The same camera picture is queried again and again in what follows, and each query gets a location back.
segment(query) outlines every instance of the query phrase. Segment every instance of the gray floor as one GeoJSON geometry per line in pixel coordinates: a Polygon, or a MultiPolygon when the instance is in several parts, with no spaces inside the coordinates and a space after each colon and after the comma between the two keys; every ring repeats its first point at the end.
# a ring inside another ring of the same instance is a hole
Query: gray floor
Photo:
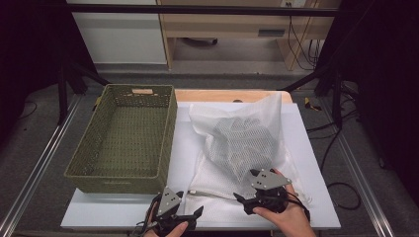
{"type": "MultiPolygon", "coordinates": [[[[299,68],[293,72],[287,71],[272,40],[220,39],[217,45],[179,40],[175,53],[174,67],[171,71],[148,68],[122,74],[121,71],[104,70],[102,75],[114,83],[173,84],[175,88],[275,90],[309,73],[299,68]]],[[[54,152],[38,188],[16,226],[16,230],[24,236],[80,234],[63,230],[59,224],[75,189],[63,179],[62,174],[92,114],[94,102],[102,90],[97,83],[89,79],[86,79],[86,82],[89,91],[82,96],[70,127],[54,152]]],[[[312,82],[292,93],[306,128],[318,127],[329,122],[325,109],[330,103],[330,98],[315,98],[312,94],[314,85],[315,82],[312,82]],[[307,109],[304,106],[305,98],[308,98],[313,106],[322,107],[323,111],[307,109]]],[[[0,147],[0,218],[5,217],[13,205],[56,129],[56,86],[31,94],[28,101],[35,102],[38,105],[37,109],[27,118],[17,121],[9,139],[0,147]]],[[[352,102],[346,102],[342,107],[343,114],[355,108],[352,102]]],[[[33,103],[27,103],[24,114],[33,108],[33,103]]],[[[333,128],[329,127],[309,134],[319,164],[333,133],[333,128]]],[[[351,152],[371,185],[395,236],[419,236],[418,207],[410,199],[396,174],[379,166],[376,152],[357,117],[345,121],[340,137],[345,138],[350,144],[351,152]]],[[[344,182],[353,187],[356,185],[348,169],[344,151],[339,142],[332,145],[323,170],[326,184],[344,182]]],[[[357,197],[346,187],[334,187],[329,192],[332,199],[340,205],[351,206],[357,202],[357,197]]],[[[356,210],[346,210],[337,206],[336,211],[342,228],[323,230],[317,234],[378,236],[367,205],[362,203],[356,210]]]]}

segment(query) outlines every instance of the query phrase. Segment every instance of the black stand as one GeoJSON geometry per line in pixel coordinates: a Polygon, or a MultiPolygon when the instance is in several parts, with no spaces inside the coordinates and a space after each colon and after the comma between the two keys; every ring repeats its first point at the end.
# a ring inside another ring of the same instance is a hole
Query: black stand
{"type": "Polygon", "coordinates": [[[342,77],[339,69],[339,63],[342,63],[342,58],[344,58],[345,54],[347,53],[348,45],[350,45],[351,41],[355,37],[358,25],[365,18],[374,3],[375,0],[371,0],[367,8],[365,8],[364,5],[359,7],[360,9],[366,10],[360,10],[362,16],[353,20],[353,22],[355,22],[354,26],[351,27],[351,30],[341,40],[336,50],[331,54],[330,58],[327,59],[327,62],[324,65],[316,68],[314,72],[289,85],[288,87],[279,89],[279,91],[291,92],[314,79],[320,79],[316,88],[314,89],[314,93],[316,96],[326,96],[329,90],[333,88],[332,117],[338,128],[342,128],[342,114],[340,107],[342,77]]]}
{"type": "Polygon", "coordinates": [[[71,53],[64,47],[63,42],[52,32],[50,25],[46,22],[47,11],[38,8],[38,6],[32,6],[29,14],[31,14],[33,28],[37,29],[40,38],[44,39],[44,43],[49,47],[48,53],[52,61],[56,62],[55,65],[51,66],[57,67],[58,124],[62,124],[68,114],[67,83],[75,94],[84,94],[87,91],[87,86],[82,79],[83,76],[89,77],[104,86],[110,84],[110,82],[100,77],[97,72],[93,72],[73,60],[71,53]]]}

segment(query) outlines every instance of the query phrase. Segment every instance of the black pole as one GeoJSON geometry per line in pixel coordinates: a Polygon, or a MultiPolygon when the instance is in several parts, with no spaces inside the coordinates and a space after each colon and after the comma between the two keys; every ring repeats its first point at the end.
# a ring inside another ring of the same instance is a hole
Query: black pole
{"type": "Polygon", "coordinates": [[[320,78],[321,76],[324,75],[324,73],[326,73],[329,70],[329,66],[323,66],[321,68],[319,68],[318,70],[313,71],[312,73],[304,76],[303,78],[299,79],[298,81],[290,84],[289,86],[282,88],[282,89],[277,89],[277,91],[286,91],[286,92],[291,92],[294,91],[296,89],[298,89],[299,87],[305,85],[306,83],[316,79],[316,78],[320,78]]]}
{"type": "Polygon", "coordinates": [[[65,10],[79,13],[204,14],[301,17],[344,17],[357,14],[356,11],[344,11],[339,9],[240,6],[40,4],[39,7],[54,11],[65,10]]]}

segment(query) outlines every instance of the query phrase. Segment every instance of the white cabinet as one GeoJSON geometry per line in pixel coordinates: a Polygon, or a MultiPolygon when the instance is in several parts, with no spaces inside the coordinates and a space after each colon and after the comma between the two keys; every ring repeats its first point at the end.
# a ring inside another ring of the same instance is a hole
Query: white cabinet
{"type": "MultiPolygon", "coordinates": [[[[73,4],[155,5],[155,0],[67,0],[73,4]]],[[[166,64],[157,14],[73,13],[96,64],[166,64]]]]}

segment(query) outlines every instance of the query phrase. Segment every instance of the metal frame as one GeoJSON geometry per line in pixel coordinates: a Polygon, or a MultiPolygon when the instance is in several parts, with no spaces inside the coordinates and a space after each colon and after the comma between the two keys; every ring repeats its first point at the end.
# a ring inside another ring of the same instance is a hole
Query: metal frame
{"type": "MultiPolygon", "coordinates": [[[[262,8],[262,7],[217,7],[217,6],[161,6],[161,5],[109,5],[109,4],[40,4],[36,7],[40,7],[42,10],[53,10],[53,11],[71,11],[71,12],[83,12],[83,13],[128,13],[128,14],[211,14],[211,15],[256,15],[256,16],[311,16],[311,17],[346,17],[358,14],[356,11],[342,11],[339,9],[312,9],[312,8],[262,8]]],[[[11,236],[20,217],[25,211],[31,197],[40,182],[47,165],[52,158],[65,130],[68,128],[72,117],[77,109],[77,106],[81,100],[80,96],[71,103],[69,109],[66,108],[66,92],[65,92],[65,71],[66,60],[63,60],[63,64],[59,78],[60,87],[60,106],[61,115],[59,126],[57,127],[54,135],[52,136],[49,144],[45,148],[44,153],[40,157],[40,160],[24,187],[22,188],[19,196],[15,200],[13,206],[7,213],[6,217],[0,225],[0,234],[2,236],[11,236]]],[[[82,68],[78,64],[70,62],[70,67],[75,68],[77,71],[91,77],[101,84],[107,84],[108,82],[102,79],[99,75],[89,72],[82,68]]],[[[299,84],[305,84],[306,82],[315,78],[315,75],[324,73],[329,68],[321,68],[313,75],[308,76],[305,80],[301,80],[297,84],[291,85],[287,88],[287,91],[291,91],[296,88],[299,84]]],[[[363,175],[358,163],[356,162],[353,154],[346,142],[344,136],[339,137],[339,143],[345,152],[347,165],[351,171],[352,176],[355,179],[357,188],[360,190],[366,209],[370,214],[377,233],[379,236],[393,236],[391,227],[386,220],[384,213],[382,212],[377,199],[371,190],[366,178],[363,175]]]]}

